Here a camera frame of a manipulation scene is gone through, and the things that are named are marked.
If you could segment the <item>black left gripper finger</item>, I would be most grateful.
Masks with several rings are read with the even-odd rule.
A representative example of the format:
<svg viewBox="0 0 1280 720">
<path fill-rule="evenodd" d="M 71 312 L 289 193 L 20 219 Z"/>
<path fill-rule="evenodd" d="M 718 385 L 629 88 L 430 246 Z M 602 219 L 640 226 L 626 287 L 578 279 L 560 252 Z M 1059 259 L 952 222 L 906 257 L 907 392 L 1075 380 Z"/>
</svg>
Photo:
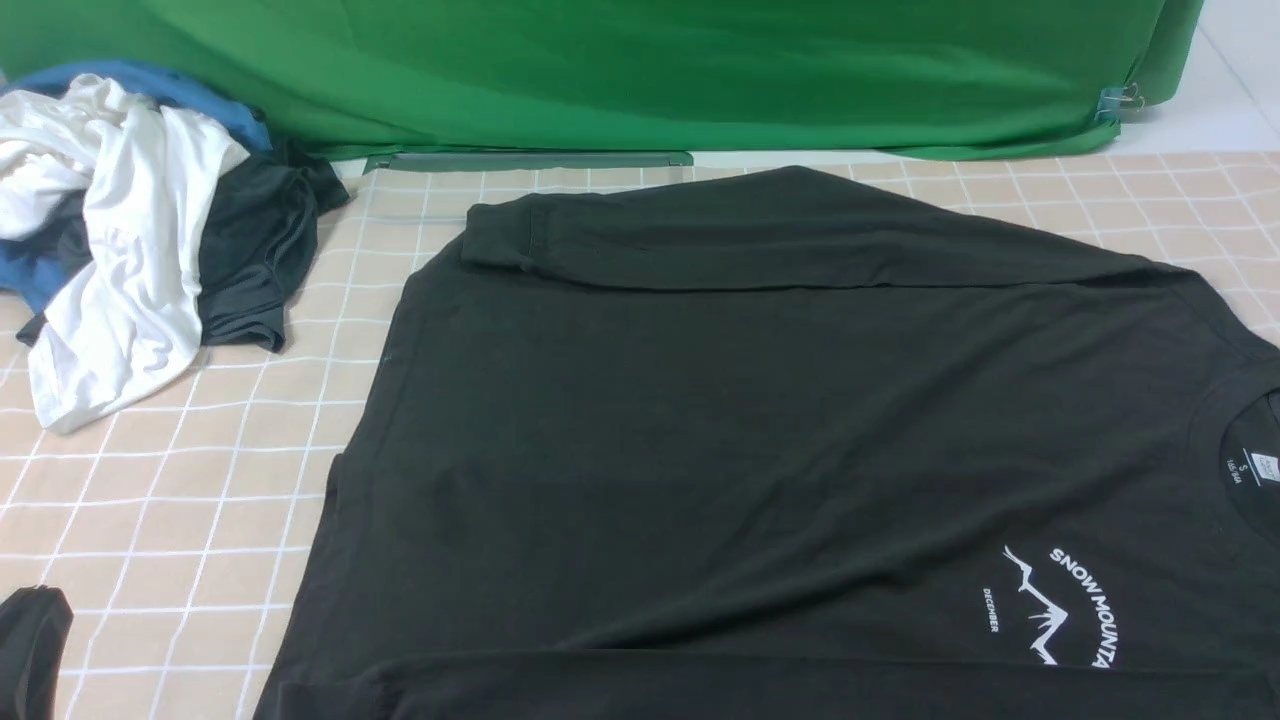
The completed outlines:
<svg viewBox="0 0 1280 720">
<path fill-rule="evenodd" d="M 61 589 L 32 585 L 1 605 L 1 717 L 51 719 L 74 614 Z"/>
</svg>

